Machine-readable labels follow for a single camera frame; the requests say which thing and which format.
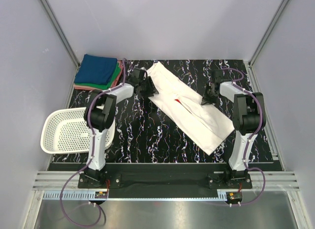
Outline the white Coca-Cola print t-shirt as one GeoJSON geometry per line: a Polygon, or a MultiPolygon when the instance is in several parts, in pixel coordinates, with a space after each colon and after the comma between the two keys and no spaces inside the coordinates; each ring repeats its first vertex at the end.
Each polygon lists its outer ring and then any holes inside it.
{"type": "Polygon", "coordinates": [[[150,100],[207,155],[234,131],[232,121],[215,106],[201,105],[202,96],[160,62],[148,71],[158,94],[150,100]]]}

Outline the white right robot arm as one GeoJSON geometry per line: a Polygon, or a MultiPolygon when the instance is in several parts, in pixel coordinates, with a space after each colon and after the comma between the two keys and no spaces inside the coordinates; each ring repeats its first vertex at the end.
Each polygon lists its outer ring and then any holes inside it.
{"type": "Polygon", "coordinates": [[[232,123],[236,138],[232,154],[223,172],[222,182],[236,187],[248,182],[248,162],[253,142],[266,125],[264,96],[260,92],[249,92],[235,82],[212,83],[206,86],[201,105],[214,104],[220,97],[233,102],[232,123]]]}

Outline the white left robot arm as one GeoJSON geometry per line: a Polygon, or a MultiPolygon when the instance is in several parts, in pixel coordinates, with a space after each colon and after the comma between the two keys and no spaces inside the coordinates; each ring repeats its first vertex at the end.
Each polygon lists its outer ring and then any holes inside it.
{"type": "Polygon", "coordinates": [[[102,185],[106,182],[105,142],[106,136],[115,123],[116,104],[140,94],[150,98],[158,94],[150,76],[130,78],[126,83],[105,91],[94,90],[84,113],[89,135],[89,156],[83,168],[84,176],[102,185]]]}

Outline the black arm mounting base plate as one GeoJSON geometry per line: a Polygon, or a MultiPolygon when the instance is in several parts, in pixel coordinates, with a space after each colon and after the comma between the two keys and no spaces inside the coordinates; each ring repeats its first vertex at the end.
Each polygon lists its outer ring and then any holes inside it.
{"type": "Polygon", "coordinates": [[[209,189],[252,189],[247,170],[233,171],[228,164],[114,164],[109,163],[99,172],[83,170],[79,188],[110,186],[119,189],[135,184],[193,185],[209,189]]]}

